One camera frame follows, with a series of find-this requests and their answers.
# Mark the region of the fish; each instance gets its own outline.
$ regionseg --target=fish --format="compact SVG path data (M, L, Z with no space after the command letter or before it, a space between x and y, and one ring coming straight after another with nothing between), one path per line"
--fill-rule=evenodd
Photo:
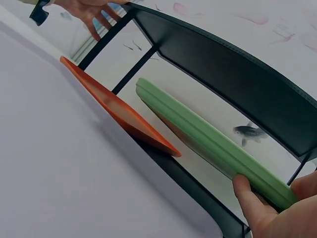
M268 135L261 128L252 127L253 122L249 122L247 125L237 126L233 128L233 132L242 137L242 147L245 147L248 140L261 143L261 139L265 139Z
M133 51L133 48L126 46L125 44L123 44L123 46L125 46L126 48L128 48L129 50Z
M160 8L158 8L157 4L155 4L155 8L157 9L157 11L162 11Z
M66 19L66 20L69 20L69 21L72 20L71 15L70 15L67 11L66 11L66 12L61 12L61 13L60 13L60 16L61 16L62 18L64 18L64 19Z
M142 51L142 48L139 47L139 46L134 42L134 40L133 40L132 42L133 42L133 44L134 44L140 51Z

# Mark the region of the white surface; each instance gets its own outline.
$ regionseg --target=white surface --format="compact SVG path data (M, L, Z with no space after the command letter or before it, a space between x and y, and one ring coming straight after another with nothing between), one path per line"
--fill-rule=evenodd
M0 37L1 237L219 237L64 66Z
M60 14L66 12L66 10L57 5L45 8L45 11L49 12L50 15L39 27L29 18L34 8L33 5L18 0L1 0L0 4L59 51L63 52L65 56L73 55L90 37L90 33L84 28L81 20L75 17L72 17L71 20L62 18Z
M54 58L59 59L62 55L62 52L56 47L51 45L47 40L41 37L37 32L35 32L31 27L26 25L22 20L17 18L6 8L0 5L0 21L5 23L10 28L19 32L26 39L30 40L36 44L41 49L45 50L47 53L52 55Z

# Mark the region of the orange plastic panel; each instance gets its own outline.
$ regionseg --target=orange plastic panel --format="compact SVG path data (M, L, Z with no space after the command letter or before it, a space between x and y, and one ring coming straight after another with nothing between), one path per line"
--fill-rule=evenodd
M74 74L82 85L126 132L172 156L181 156L181 153L173 145L171 145L128 104L103 87L67 58L62 56L60 62Z

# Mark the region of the finger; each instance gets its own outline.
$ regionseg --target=finger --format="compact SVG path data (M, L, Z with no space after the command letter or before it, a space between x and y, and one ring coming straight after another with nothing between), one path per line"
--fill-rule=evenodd
M83 21L85 23L85 25L87 26L90 34L92 35L92 37L96 40L96 41L99 41L101 38L97 32L97 30L95 29L95 26L93 24L93 21L90 20L90 21Z
M234 194L236 195L242 212L249 226L254 228L258 221L262 220L267 213L266 206L251 191L248 179L243 175L236 175L233 180Z
M291 188L298 200L317 195L317 171L294 180L291 184Z
M111 29L111 24L107 21L107 19L105 19L105 17L103 16L103 14L100 12L98 13L95 18L98 20L98 22L100 22L100 24L102 26L104 26L106 29L110 30Z
M115 10L113 10L113 8L108 4L103 6L103 10L116 22L121 19L121 17L115 12Z

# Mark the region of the green board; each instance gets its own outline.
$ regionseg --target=green board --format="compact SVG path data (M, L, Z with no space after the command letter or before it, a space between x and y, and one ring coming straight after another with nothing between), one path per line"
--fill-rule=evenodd
M141 100L189 148L228 178L246 176L252 188L280 211L297 201L289 186L199 115L144 78L136 85Z

